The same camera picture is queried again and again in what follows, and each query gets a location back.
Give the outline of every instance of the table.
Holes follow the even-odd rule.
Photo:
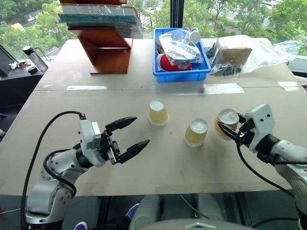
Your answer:
[[[242,77],[208,76],[201,82],[158,84],[152,75],[151,49],[152,40],[135,40],[127,75],[91,76],[88,72],[92,66],[81,45],[77,40],[69,40],[0,144],[0,194],[21,194],[39,134],[55,114],[66,110],[84,112],[88,119],[98,122],[100,130],[118,118],[137,116],[130,126],[114,132],[113,139],[122,152],[136,142],[151,139],[127,163],[107,162],[82,175],[76,183],[78,196],[274,190],[243,165],[234,142],[215,135],[212,121],[224,108],[244,113],[268,103],[276,122],[274,134],[304,146],[306,93],[303,89],[287,92],[277,83],[295,81],[287,66],[263,68]],[[238,83],[244,93],[204,94],[201,90],[204,84],[218,83]],[[73,85],[106,87],[66,90]],[[157,97],[165,101],[170,115],[168,124],[162,127],[152,126],[148,120],[149,101]],[[209,132],[204,145],[191,148],[185,144],[183,134],[196,117],[208,121]],[[74,115],[67,115],[50,127],[42,141],[29,189],[37,182],[42,160],[49,152],[78,142],[77,129],[78,117]],[[252,167],[289,188],[273,167],[260,162],[245,147],[242,152]]]

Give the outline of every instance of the sneaker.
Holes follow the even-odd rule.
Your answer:
[[[87,224],[86,222],[80,222],[79,224],[76,225],[74,230],[87,230]]]
[[[128,217],[129,219],[132,219],[139,205],[140,204],[137,203],[134,206],[132,206],[132,208],[130,208],[129,211],[127,212],[126,217]]]

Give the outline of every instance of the yellow paper cup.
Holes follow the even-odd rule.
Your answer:
[[[184,133],[184,141],[192,147],[198,147],[203,144],[208,132],[208,123],[200,118],[194,119]]]
[[[155,126],[163,126],[169,120],[165,104],[160,99],[154,99],[149,103],[149,121]]]
[[[224,140],[231,140],[231,138],[221,130],[217,124],[218,122],[223,122],[224,124],[229,125],[233,131],[236,131],[239,122],[239,115],[232,109],[224,109],[219,113],[213,122],[213,127],[216,134]]]

